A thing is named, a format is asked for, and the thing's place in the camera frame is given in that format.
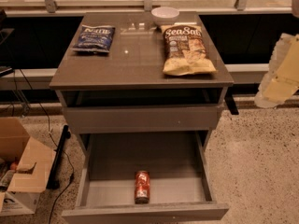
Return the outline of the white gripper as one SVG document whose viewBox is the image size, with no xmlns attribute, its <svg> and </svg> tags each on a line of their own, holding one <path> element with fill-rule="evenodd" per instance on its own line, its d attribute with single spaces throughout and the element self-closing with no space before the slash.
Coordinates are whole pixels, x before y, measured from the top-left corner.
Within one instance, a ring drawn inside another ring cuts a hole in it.
<svg viewBox="0 0 299 224">
<path fill-rule="evenodd" d="M 269 73 L 263 76 L 254 103 L 261 108 L 283 105 L 298 91 L 298 82 L 299 35 L 282 33 L 269 61 Z"/>
</svg>

